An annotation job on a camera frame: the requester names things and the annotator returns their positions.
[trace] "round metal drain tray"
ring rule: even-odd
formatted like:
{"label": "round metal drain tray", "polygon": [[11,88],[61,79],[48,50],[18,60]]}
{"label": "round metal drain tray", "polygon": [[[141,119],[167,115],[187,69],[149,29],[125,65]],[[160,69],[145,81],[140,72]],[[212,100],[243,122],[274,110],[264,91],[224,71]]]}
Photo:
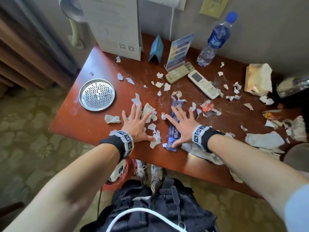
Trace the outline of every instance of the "round metal drain tray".
{"label": "round metal drain tray", "polygon": [[79,101],[89,111],[102,111],[108,108],[114,99],[114,87],[103,79],[90,80],[79,91]]}

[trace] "white remote control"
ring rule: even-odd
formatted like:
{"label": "white remote control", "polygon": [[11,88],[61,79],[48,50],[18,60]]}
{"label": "white remote control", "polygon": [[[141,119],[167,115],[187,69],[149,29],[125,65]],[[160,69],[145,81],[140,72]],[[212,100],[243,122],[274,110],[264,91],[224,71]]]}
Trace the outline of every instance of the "white remote control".
{"label": "white remote control", "polygon": [[168,82],[172,84],[175,81],[178,81],[179,79],[183,78],[185,75],[188,75],[193,70],[194,67],[192,66],[191,63],[185,63],[179,68],[170,71],[168,74],[165,75],[165,77],[168,80]]}
{"label": "white remote control", "polygon": [[219,91],[211,84],[210,81],[207,81],[198,71],[194,70],[188,74],[188,77],[196,84],[204,94],[209,98],[215,99],[220,95]]}

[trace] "gray wall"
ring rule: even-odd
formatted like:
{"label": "gray wall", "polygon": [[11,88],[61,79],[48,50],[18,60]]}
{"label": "gray wall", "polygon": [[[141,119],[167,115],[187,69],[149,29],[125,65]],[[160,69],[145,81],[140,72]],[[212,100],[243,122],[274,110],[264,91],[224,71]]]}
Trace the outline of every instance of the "gray wall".
{"label": "gray wall", "polygon": [[[67,40],[70,22],[59,8],[58,0],[32,0],[46,23],[64,47],[82,66],[95,44],[87,24],[83,24],[86,49],[73,48]],[[171,8],[139,1],[142,32],[168,39]],[[201,49],[217,19],[199,14],[203,0],[187,0],[184,11],[175,10],[172,39],[195,32],[192,46]],[[230,0],[222,13],[236,11],[238,20],[220,55],[246,63],[269,63],[274,71],[290,74],[306,70],[309,60],[308,0]]]}

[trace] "patterned carpet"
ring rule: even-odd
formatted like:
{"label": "patterned carpet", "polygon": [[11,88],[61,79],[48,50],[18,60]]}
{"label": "patterned carpet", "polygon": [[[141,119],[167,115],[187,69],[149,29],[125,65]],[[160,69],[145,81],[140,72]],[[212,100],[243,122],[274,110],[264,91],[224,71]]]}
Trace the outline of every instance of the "patterned carpet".
{"label": "patterned carpet", "polygon": [[[17,89],[0,100],[0,207],[28,204],[54,175],[93,148],[48,131],[67,93],[61,88]],[[193,188],[197,201],[218,216],[219,231],[286,231],[264,200],[173,171],[167,174]],[[110,191],[102,193],[100,210],[111,196]],[[96,219],[97,204],[98,194],[76,231]],[[0,230],[20,212],[0,219]]]}

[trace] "white sneaker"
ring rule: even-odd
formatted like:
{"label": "white sneaker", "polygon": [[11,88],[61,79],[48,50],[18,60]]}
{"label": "white sneaker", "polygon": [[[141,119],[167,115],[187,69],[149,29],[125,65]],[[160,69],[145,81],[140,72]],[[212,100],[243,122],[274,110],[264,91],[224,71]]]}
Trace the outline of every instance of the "white sneaker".
{"label": "white sneaker", "polygon": [[163,168],[156,166],[156,165],[151,165],[151,190],[152,193],[154,194],[157,189],[156,187],[158,186],[157,183],[162,180],[163,177]]}
{"label": "white sneaker", "polygon": [[140,160],[136,160],[136,170],[134,173],[134,177],[139,177],[141,179],[141,183],[144,185],[146,184],[147,178],[146,178],[146,174],[145,174],[145,169],[146,169],[146,164],[143,161]]}

